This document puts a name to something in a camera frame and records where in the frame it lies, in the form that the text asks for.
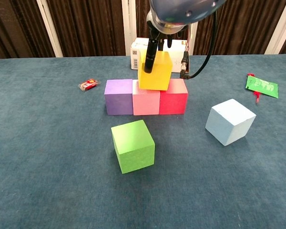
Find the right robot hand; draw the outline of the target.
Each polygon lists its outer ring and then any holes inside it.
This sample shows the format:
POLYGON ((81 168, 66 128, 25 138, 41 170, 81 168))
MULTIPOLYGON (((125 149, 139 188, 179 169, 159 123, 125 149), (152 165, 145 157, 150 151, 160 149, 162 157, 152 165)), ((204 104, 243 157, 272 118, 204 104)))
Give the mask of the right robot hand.
POLYGON ((164 39, 167 38, 167 46, 171 48, 173 35, 172 34, 163 34, 159 32, 152 24, 151 21, 147 21, 149 27, 149 41, 146 51, 145 66, 144 71, 146 73, 151 73, 153 69, 154 60, 156 57, 157 50, 162 51, 164 46, 164 39))

